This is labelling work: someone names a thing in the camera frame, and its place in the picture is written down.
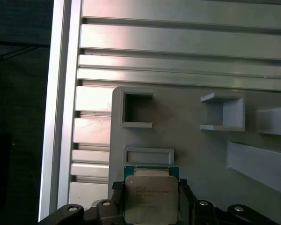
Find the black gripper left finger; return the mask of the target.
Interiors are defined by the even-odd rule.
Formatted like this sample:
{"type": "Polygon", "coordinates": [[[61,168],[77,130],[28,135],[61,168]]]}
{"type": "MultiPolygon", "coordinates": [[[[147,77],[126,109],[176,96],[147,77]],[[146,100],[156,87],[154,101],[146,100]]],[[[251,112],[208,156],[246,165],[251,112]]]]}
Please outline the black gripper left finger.
{"type": "Polygon", "coordinates": [[[85,210],[78,204],[67,204],[54,211],[38,223],[40,225],[124,225],[125,183],[116,181],[112,185],[109,199],[100,200],[85,210]]]}

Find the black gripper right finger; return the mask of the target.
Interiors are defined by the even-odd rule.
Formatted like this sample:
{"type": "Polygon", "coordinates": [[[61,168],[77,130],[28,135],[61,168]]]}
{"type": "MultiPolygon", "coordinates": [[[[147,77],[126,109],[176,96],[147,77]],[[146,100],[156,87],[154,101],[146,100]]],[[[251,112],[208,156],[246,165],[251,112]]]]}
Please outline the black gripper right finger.
{"type": "Polygon", "coordinates": [[[207,200],[199,200],[186,179],[179,181],[178,212],[184,225],[261,225],[262,215],[244,205],[231,205],[225,211],[207,200]]]}

